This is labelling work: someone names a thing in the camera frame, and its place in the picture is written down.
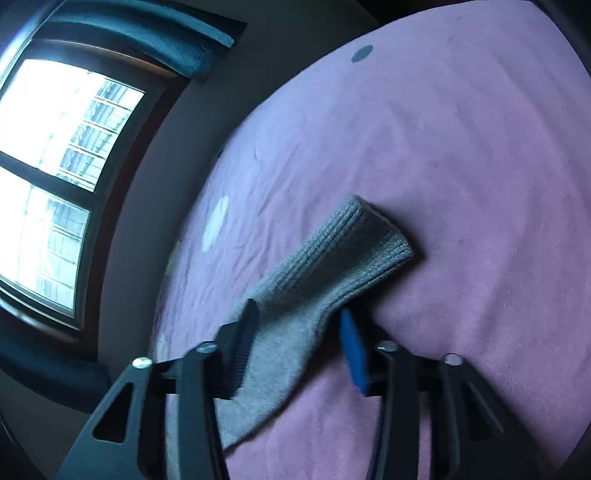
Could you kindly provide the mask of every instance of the window glass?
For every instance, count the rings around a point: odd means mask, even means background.
[[[0,280],[73,316],[88,217],[87,210],[0,168]]]
[[[143,95],[98,73],[28,59],[0,99],[0,150],[94,191]]]

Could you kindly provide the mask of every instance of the window mullion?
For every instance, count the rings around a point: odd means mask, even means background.
[[[6,155],[0,151],[0,167],[21,177],[31,185],[39,187],[56,197],[59,197],[67,202],[78,205],[86,210],[92,210],[97,202],[97,195],[83,188],[80,188],[73,183],[62,180],[53,175],[49,175],[38,168],[17,160],[10,155]]]

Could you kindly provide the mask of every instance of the blue gripper pad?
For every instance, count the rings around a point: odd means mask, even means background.
[[[339,339],[349,364],[351,379],[361,390],[361,393],[367,395],[371,385],[368,364],[369,355],[349,309],[343,309],[340,312]]]

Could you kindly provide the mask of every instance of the wooden window frame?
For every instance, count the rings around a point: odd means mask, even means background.
[[[100,297],[119,213],[139,164],[162,121],[189,80],[142,54],[62,39],[33,40],[0,89],[0,99],[28,59],[54,60],[91,70],[143,90],[115,141],[94,192],[31,167],[0,152],[0,167],[32,185],[88,210],[89,218],[74,292],[74,322],[40,301],[0,281],[0,308],[9,322],[44,343],[77,358],[96,360]]]

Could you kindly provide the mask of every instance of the bed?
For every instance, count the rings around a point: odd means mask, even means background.
[[[373,318],[417,355],[469,358],[555,470],[591,421],[590,128],[591,79],[530,2],[441,7],[354,40],[228,139],[178,236],[153,355],[211,339],[357,194],[420,257],[363,298]],[[280,414],[228,452],[230,476],[364,478],[377,414],[329,331]],[[173,420],[171,406],[176,478]]]

